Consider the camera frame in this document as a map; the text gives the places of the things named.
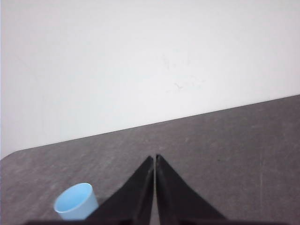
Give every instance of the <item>table surface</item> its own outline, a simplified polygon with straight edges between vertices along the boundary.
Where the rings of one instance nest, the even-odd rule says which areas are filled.
[[[59,219],[55,198],[79,182],[101,203],[156,153],[230,219],[299,222],[300,95],[15,152],[1,160],[1,224]]]

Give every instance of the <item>light blue cup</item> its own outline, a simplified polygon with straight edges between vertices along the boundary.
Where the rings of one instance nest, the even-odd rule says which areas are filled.
[[[54,210],[64,220],[83,220],[98,206],[92,185],[80,183],[69,187],[58,196]]]

